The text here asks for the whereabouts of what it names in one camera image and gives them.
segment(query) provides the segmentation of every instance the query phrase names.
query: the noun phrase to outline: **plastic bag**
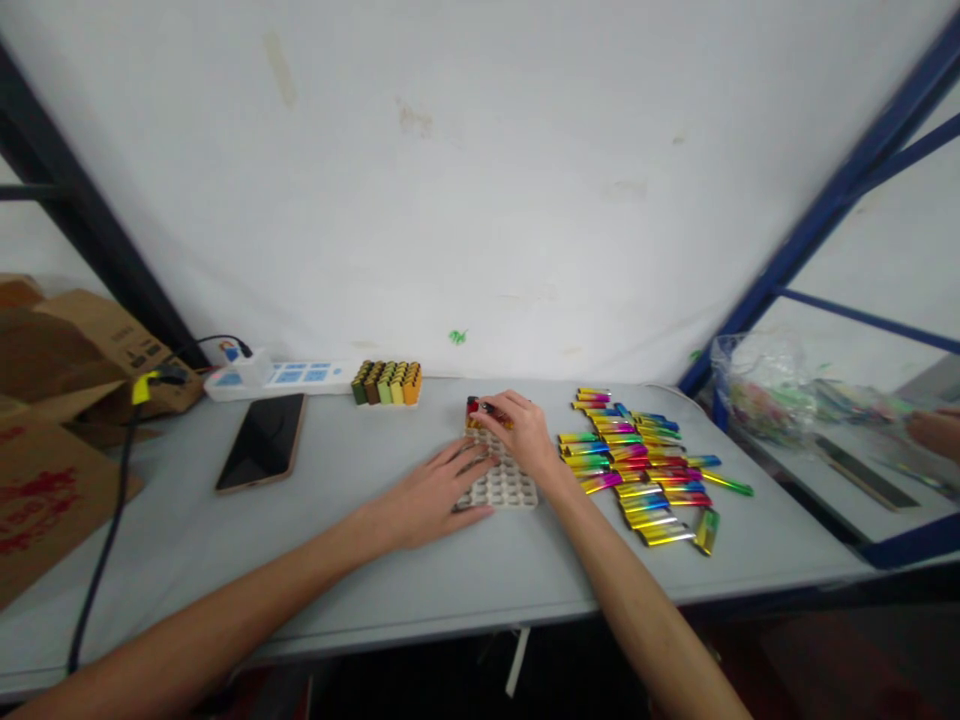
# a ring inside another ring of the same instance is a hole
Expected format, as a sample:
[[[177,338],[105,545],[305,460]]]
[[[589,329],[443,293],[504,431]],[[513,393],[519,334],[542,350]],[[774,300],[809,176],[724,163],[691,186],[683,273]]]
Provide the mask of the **plastic bag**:
[[[802,444],[817,413],[792,333],[718,335],[710,348],[720,401],[750,434],[780,445]]]

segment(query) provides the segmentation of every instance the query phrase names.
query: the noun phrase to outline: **power cord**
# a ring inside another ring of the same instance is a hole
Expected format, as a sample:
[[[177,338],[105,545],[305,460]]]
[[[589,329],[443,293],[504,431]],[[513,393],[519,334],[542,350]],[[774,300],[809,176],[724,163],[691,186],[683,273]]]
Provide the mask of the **power cord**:
[[[688,396],[688,395],[684,395],[684,394],[679,390],[679,388],[670,387],[669,385],[663,385],[663,384],[661,384],[661,383],[654,383],[654,382],[640,383],[640,387],[656,387],[656,388],[660,388],[661,390],[666,390],[666,391],[667,391],[668,393],[670,393],[671,395],[676,395],[677,397],[683,398],[683,399],[686,400],[688,403],[696,406],[697,410],[699,410],[700,412],[702,412],[704,415],[707,414],[707,411],[703,409],[703,406],[702,406],[700,403],[698,403],[698,402],[697,402],[696,400],[694,400],[692,397],[690,397],[690,396]]]
[[[133,406],[133,416],[130,418],[130,424],[127,425],[127,435],[123,441],[123,454],[120,457],[120,484],[117,488],[117,504],[113,510],[113,519],[110,521],[107,539],[103,542],[103,549],[100,551],[100,559],[97,560],[97,567],[93,571],[93,577],[90,578],[87,597],[83,601],[80,617],[77,619],[77,625],[73,630],[73,641],[70,643],[70,655],[67,658],[67,675],[73,675],[80,667],[80,648],[83,645],[83,634],[87,629],[87,620],[89,620],[90,611],[93,609],[93,601],[97,597],[100,578],[103,577],[103,570],[107,566],[110,550],[113,549],[113,541],[117,537],[120,518],[123,517],[123,507],[127,500],[127,487],[130,485],[130,452],[133,448],[133,438],[137,433],[137,423],[140,420],[142,409],[142,405]]]
[[[149,399],[149,391],[146,391],[142,397],[138,397],[138,395],[146,389],[148,383],[152,382],[183,385],[187,379],[186,372],[182,368],[168,365],[168,363],[179,357],[186,350],[196,347],[200,343],[206,342],[207,340],[219,340],[221,338],[236,342],[237,347],[240,348],[240,352],[244,357],[249,358],[253,356],[250,347],[235,335],[208,335],[207,337],[187,343],[170,353],[154,371],[141,376],[134,385],[133,414],[127,425],[127,434],[124,438],[123,450],[120,455],[120,482],[117,487],[117,504],[113,510],[113,518],[110,520],[107,539],[103,542],[103,549],[100,551],[100,557],[97,559],[97,566],[94,568],[93,576],[90,578],[90,585],[87,587],[87,596],[83,601],[83,607],[80,609],[80,617],[77,618],[77,624],[73,630],[73,640],[70,642],[70,654],[67,657],[67,675],[73,675],[80,667],[80,649],[83,647],[83,635],[87,629],[87,621],[90,619],[90,612],[93,610],[97,590],[100,588],[100,580],[107,567],[107,560],[109,560],[110,551],[113,549],[113,541],[116,539],[117,530],[120,528],[123,509],[126,507],[127,489],[130,485],[130,455],[133,452],[133,439],[137,434],[137,425],[140,422],[143,403]]]

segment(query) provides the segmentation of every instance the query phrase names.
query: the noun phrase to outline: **phone screen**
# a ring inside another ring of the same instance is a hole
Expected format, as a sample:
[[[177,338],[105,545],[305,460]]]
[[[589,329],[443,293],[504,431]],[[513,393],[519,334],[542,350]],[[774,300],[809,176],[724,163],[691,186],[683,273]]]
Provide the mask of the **phone screen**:
[[[217,490],[249,485],[289,473],[305,395],[285,395],[250,403]]]

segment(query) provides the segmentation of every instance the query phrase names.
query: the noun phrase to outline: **person's hand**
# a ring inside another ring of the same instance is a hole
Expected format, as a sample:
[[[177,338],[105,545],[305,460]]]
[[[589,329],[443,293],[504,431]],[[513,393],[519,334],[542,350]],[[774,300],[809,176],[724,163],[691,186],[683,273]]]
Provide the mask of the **person's hand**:
[[[538,405],[514,390],[483,397],[480,401],[493,405],[513,421],[513,430],[507,430],[488,413],[481,411],[470,415],[503,441],[527,475],[538,483],[557,475],[558,466],[563,466],[563,462],[547,430],[543,410]]]
[[[960,418],[955,414],[915,412],[907,420],[907,432],[928,450],[960,463]]]
[[[463,530],[493,514],[492,507],[453,512],[473,482],[500,462],[488,457],[468,470],[488,448],[461,438],[450,443],[397,485],[357,512],[367,532],[382,542],[381,550],[413,549]]]

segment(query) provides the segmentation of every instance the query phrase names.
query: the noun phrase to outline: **table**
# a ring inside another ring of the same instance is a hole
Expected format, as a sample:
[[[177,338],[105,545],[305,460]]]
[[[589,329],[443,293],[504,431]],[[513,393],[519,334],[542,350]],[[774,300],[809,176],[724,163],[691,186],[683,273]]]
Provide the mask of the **table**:
[[[84,662],[330,527],[463,432],[466,397],[513,387],[543,407],[554,433],[589,430],[570,408],[573,382],[428,379],[419,408],[308,400],[293,475],[217,496],[213,485],[247,409],[203,401],[138,445],[146,483],[126,509],[90,618]],[[681,425],[692,454],[756,490],[710,489],[721,515],[714,556],[688,543],[647,549],[611,493],[595,502],[678,604],[856,580],[874,573],[827,533],[692,403],[656,387],[611,386],[633,410]],[[101,528],[0,615],[0,696],[63,677],[70,636],[105,537]],[[362,568],[281,628],[254,660],[319,657],[418,639],[561,621],[597,604],[556,516],[502,510],[450,538]]]

